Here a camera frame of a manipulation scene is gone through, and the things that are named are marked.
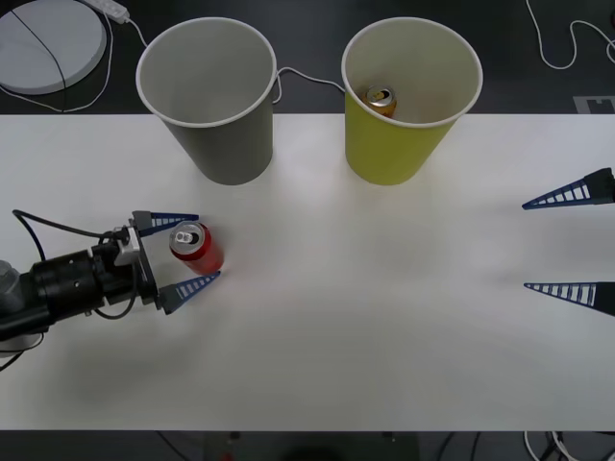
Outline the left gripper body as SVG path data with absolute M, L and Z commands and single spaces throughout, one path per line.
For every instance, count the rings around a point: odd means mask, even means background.
M 92 274 L 98 290 L 94 308 L 140 298 L 159 308 L 159 293 L 143 238 L 155 233 L 154 219 L 130 219 L 126 226 L 93 233 Z

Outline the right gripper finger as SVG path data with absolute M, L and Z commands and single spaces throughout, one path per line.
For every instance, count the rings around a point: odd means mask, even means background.
M 523 210 L 564 206 L 606 205 L 614 203 L 612 169 L 602 168 L 580 180 L 570 182 L 522 205 Z
M 603 314 L 615 315 L 615 282 L 527 282 L 524 287 L 564 302 L 574 303 Z

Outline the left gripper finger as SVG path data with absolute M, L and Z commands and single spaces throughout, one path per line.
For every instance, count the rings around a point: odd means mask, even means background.
M 211 285 L 221 275 L 220 271 L 182 282 L 163 286 L 158 290 L 157 309 L 171 315 Z
M 171 230 L 184 221 L 198 220 L 198 214 L 136 210 L 133 212 L 132 223 L 140 236 L 149 236 L 160 231 Z

